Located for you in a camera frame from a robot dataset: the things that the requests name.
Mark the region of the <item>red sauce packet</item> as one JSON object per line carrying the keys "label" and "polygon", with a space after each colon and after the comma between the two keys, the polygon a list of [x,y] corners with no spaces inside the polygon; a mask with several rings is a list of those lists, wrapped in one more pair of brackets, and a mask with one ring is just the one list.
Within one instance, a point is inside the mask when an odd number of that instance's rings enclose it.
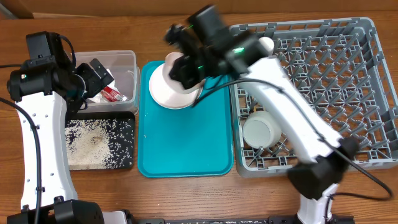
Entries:
{"label": "red sauce packet", "polygon": [[108,86],[101,90],[100,93],[109,102],[126,101],[126,97],[124,95]]}

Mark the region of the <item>small pink bowl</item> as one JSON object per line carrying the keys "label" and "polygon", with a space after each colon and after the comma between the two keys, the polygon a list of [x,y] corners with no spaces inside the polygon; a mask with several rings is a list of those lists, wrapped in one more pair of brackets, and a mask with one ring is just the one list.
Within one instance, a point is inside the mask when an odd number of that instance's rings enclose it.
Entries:
{"label": "small pink bowl", "polygon": [[183,57],[183,53],[181,53],[181,52],[171,52],[165,58],[164,66],[163,66],[163,69],[162,69],[162,75],[163,75],[163,78],[164,78],[165,82],[168,85],[176,85],[178,83],[177,81],[171,79],[170,72],[171,72],[171,69],[174,66],[174,62],[176,61],[176,59],[178,59],[180,57]]}

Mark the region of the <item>cream cup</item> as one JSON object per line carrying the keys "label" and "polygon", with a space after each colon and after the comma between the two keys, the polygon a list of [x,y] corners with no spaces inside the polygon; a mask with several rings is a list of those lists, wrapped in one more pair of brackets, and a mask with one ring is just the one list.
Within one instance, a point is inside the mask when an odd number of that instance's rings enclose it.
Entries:
{"label": "cream cup", "polygon": [[259,42],[265,48],[268,56],[273,55],[275,45],[274,45],[274,41],[271,38],[269,38],[269,37],[261,37],[261,38],[259,38]]}

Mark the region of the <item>grey bowl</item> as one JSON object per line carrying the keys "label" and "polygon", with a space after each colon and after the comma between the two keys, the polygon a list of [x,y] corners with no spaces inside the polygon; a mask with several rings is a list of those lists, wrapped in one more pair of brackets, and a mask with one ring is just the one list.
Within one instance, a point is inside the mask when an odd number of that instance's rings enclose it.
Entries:
{"label": "grey bowl", "polygon": [[276,120],[267,111],[251,113],[243,125],[243,139],[253,148],[267,148],[276,145],[282,130]]}

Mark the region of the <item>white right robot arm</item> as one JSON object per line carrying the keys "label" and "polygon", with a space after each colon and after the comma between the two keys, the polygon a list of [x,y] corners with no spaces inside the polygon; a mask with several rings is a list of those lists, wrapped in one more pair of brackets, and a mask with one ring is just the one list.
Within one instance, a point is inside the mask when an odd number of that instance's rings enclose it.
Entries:
{"label": "white right robot arm", "polygon": [[246,30],[234,34],[216,7],[207,5],[172,25],[165,41],[182,55],[172,61],[168,76],[178,90],[188,90],[208,77],[230,75],[273,116],[294,147],[298,163],[287,176],[300,193],[297,223],[331,223],[331,201],[353,163],[359,144],[343,137],[308,104],[289,80],[264,38]]}

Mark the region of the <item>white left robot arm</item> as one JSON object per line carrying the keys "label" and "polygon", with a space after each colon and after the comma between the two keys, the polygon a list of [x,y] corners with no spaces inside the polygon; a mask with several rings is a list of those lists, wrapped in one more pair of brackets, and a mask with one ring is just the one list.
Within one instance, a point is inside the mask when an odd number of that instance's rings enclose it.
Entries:
{"label": "white left robot arm", "polygon": [[133,223],[127,210],[104,212],[78,199],[70,176],[65,120],[87,107],[113,77],[97,60],[77,64],[67,38],[55,32],[26,37],[29,59],[7,81],[7,104],[18,112],[24,150],[21,212],[8,223]]}

